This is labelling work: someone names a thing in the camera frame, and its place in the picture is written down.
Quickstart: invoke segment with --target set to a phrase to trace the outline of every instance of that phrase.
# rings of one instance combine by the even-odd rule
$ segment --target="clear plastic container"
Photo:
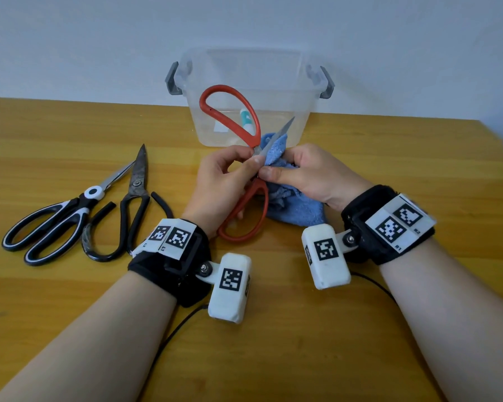
[[[188,100],[197,136],[203,145],[226,147],[245,142],[200,109],[200,96],[213,85],[237,89],[251,103],[262,134],[277,132],[295,116],[288,146],[300,141],[315,102],[328,99],[335,87],[326,69],[304,52],[257,48],[194,48],[175,62],[167,77],[170,94]],[[241,124],[244,105],[232,95],[215,93],[209,106]]]

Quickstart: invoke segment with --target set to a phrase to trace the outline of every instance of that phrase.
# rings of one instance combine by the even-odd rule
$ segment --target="black-handled scissors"
[[[119,180],[134,162],[124,166],[99,185],[87,188],[84,193],[74,199],[56,203],[34,211],[15,224],[4,236],[2,247],[7,251],[19,251],[29,245],[33,246],[24,255],[24,262],[30,266],[47,264],[65,254],[82,235],[89,218],[89,212],[105,196],[105,191]],[[14,243],[15,236],[28,224],[42,216],[53,214],[39,226],[33,229],[20,241]],[[41,252],[60,239],[71,227],[76,226],[67,241],[52,253],[40,257]]]
[[[148,204],[150,201],[150,196],[145,189],[147,183],[148,174],[148,155],[145,149],[145,144],[143,144],[138,152],[134,166],[132,167],[132,173],[130,176],[129,192],[125,195],[120,203],[121,212],[121,227],[120,227],[120,237],[119,245],[117,249],[107,255],[99,254],[95,251],[92,243],[92,228],[101,222],[105,216],[110,213],[115,207],[114,202],[109,202],[105,207],[99,210],[93,219],[87,223],[82,233],[82,248],[88,257],[98,262],[108,262],[113,259],[120,257],[127,251],[129,254],[132,253],[134,248],[136,248],[135,241],[138,235],[138,230],[140,228],[141,221],[144,217],[146,210],[148,209]],[[169,219],[173,218],[173,212],[164,200],[157,195],[155,192],[151,193],[151,196],[159,204],[159,206],[166,213],[166,217]],[[140,207],[136,211],[136,215],[132,220],[129,227],[129,204],[132,200],[136,198],[141,198]]]

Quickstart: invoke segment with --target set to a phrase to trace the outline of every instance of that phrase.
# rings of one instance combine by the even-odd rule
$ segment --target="blue cloth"
[[[274,133],[261,137],[261,148],[264,148]],[[287,134],[279,138],[267,153],[265,165],[283,168],[297,168],[282,158],[287,145]],[[310,199],[294,186],[279,185],[267,182],[268,186],[268,211],[267,217],[309,227],[326,223],[324,208],[321,202]]]

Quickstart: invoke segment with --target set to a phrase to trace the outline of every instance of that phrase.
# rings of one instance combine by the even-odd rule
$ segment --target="white wall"
[[[0,96],[185,105],[192,46],[322,56],[318,111],[481,119],[503,137],[503,0],[0,0]]]

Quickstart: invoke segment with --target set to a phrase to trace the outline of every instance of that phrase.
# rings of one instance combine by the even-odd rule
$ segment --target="hand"
[[[197,183],[182,214],[207,234],[216,235],[216,230],[244,193],[249,180],[264,165],[264,156],[253,156],[253,149],[239,145],[216,151],[201,161],[197,171]],[[239,169],[228,172],[234,162],[243,162]]]
[[[265,166],[259,171],[259,177],[267,182],[294,186],[338,212],[373,186],[333,155],[310,143],[287,149],[283,159],[299,168]]]

